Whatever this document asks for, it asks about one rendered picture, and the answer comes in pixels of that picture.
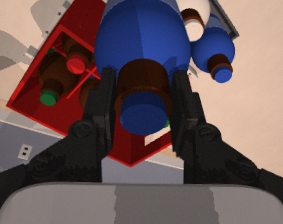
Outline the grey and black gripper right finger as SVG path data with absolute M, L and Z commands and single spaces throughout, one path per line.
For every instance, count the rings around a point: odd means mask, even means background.
M 253 161 L 222 141 L 220 130 L 206 122 L 199 93 L 192 92 L 186 70 L 173 73 L 170 91 L 172 151 L 184 161 L 183 184 L 257 187 L 283 203 L 283 177 L 258 169 Z

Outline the black flat tray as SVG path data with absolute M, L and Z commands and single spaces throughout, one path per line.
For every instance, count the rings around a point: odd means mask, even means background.
M 231 20 L 229 19 L 229 17 L 225 13 L 225 11 L 223 10 L 223 8 L 219 4 L 219 2 L 217 0 L 209 0 L 209 3 L 210 3 L 210 10 L 211 10 L 210 13 L 214 14 L 215 16 L 217 16 L 220 19 L 223 26 L 225 27 L 228 34 L 230 35 L 231 39 L 234 40 L 237 37 L 239 37 L 240 35 L 239 35 L 238 31 L 236 30 L 236 28 L 232 24 Z

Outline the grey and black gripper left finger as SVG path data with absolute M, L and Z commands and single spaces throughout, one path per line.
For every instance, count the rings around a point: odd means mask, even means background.
M 25 186 L 58 181 L 102 182 L 101 160 L 113 149 L 115 95 L 116 71 L 103 67 L 98 89 L 89 89 L 82 120 L 71 124 L 68 135 L 28 164 L 0 172 L 0 209 L 10 194 Z

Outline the red bottle crate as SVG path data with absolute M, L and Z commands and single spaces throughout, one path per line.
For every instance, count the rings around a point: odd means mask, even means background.
M 106 3 L 102 0 L 74 0 L 72 2 L 52 30 L 51 37 L 43 47 L 41 46 L 43 49 L 39 49 L 6 107 L 64 136 L 68 135 L 70 125 L 82 120 L 84 110 L 79 103 L 81 84 L 91 74 L 100 80 L 96 65 L 95 63 L 90 64 L 88 69 L 80 74 L 75 88 L 61 95 L 60 101 L 54 106 L 46 106 L 40 102 L 39 91 L 42 86 L 38 80 L 38 68 L 50 47 L 66 57 L 62 48 L 63 32 L 94 53 L 95 39 L 105 5 Z M 170 131 L 145 146 L 147 136 L 126 131 L 120 123 L 120 118 L 116 115 L 113 149 L 109 151 L 107 157 L 133 167 L 172 145 Z

